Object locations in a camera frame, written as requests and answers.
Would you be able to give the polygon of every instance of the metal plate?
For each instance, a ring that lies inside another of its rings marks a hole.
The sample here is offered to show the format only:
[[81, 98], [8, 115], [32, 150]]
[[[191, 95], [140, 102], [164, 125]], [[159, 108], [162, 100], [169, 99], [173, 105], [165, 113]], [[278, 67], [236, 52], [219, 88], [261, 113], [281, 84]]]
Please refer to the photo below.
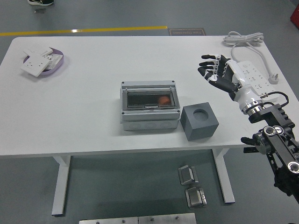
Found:
[[196, 224], [195, 214], [173, 214], [139, 217], [139, 224]]
[[194, 213], [82, 220], [79, 224], [196, 224]]
[[123, 223], [138, 224], [138, 217], [82, 220], [79, 222], [79, 224], [123, 224]]

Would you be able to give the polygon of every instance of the wall socket panel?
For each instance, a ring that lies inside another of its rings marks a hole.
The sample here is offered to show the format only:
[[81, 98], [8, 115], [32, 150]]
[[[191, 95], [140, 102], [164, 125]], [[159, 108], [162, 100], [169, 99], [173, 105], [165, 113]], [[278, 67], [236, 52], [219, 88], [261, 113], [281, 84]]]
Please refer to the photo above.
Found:
[[[249, 80], [252, 88], [258, 95], [276, 91], [268, 78], [266, 78], [250, 61], [243, 61], [237, 63], [244, 72], [246, 78]], [[275, 102], [278, 99], [277, 94], [270, 95], [263, 98], [264, 102]]]
[[49, 58], [40, 56], [38, 54], [32, 54], [21, 66], [21, 69], [35, 77], [38, 77], [49, 63]]

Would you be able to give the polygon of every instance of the robotic hand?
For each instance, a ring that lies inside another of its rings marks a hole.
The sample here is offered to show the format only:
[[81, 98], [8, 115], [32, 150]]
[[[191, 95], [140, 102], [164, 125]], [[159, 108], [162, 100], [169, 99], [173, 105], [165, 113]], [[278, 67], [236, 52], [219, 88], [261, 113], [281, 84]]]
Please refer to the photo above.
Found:
[[198, 71], [213, 86], [229, 93], [239, 103], [244, 114], [251, 115], [262, 109], [262, 99], [254, 91], [237, 62], [223, 55], [203, 55], [209, 59], [200, 63]]
[[[223, 55], [203, 55], [205, 62], [200, 63], [198, 71], [213, 86], [228, 92], [231, 99], [239, 103], [240, 110], [249, 115], [249, 121], [256, 123], [265, 120], [268, 126], [259, 130], [250, 138], [241, 138], [241, 142], [255, 147], [244, 148], [245, 153], [260, 152], [267, 155], [274, 173], [275, 187], [288, 196], [294, 195], [299, 203], [299, 143], [295, 140], [292, 129], [295, 124], [282, 109], [288, 103], [271, 104], [264, 107], [262, 98], [269, 93], [259, 96], [251, 87], [237, 62]], [[273, 154], [282, 162], [278, 167]]]

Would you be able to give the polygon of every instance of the black cable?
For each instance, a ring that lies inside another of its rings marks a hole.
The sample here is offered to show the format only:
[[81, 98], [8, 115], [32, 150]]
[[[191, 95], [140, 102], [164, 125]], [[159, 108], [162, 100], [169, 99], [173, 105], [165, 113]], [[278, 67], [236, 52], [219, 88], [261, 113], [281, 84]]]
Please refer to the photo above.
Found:
[[274, 106], [274, 103], [272, 103], [272, 102], [265, 102], [264, 105], [265, 104], [271, 104], [272, 106]]
[[272, 94], [281, 94], [281, 95], [283, 95], [285, 97], [286, 103], [282, 104], [281, 107], [284, 107], [285, 105], [288, 105], [288, 103], [289, 103], [289, 97], [284, 92], [273, 91], [273, 92], [268, 93], [268, 95], [272, 95]]

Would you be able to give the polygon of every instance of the electrical outlet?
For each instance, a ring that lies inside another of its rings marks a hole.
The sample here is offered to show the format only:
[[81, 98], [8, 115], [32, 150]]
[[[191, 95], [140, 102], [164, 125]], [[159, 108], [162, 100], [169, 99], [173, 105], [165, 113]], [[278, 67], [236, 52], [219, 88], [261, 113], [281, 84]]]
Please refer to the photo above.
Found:
[[47, 57], [43, 57], [38, 54], [32, 54], [21, 66], [21, 69], [35, 77], [38, 77], [49, 63], [50, 59]]
[[38, 55], [41, 55], [41, 56], [46, 56], [46, 55], [48, 55], [48, 54], [50, 54], [50, 53], [53, 52], [53, 50], [51, 48], [45, 47], [45, 46], [39, 45], [39, 44], [33, 45], [30, 48], [24, 49], [23, 51], [28, 56], [32, 56], [33, 54], [38, 54]]
[[[238, 65], [258, 95], [276, 91], [273, 85], [269, 83], [268, 79], [266, 79], [250, 61], [239, 62]], [[278, 95], [273, 94], [263, 98], [263, 101], [275, 102], [277, 98]]]

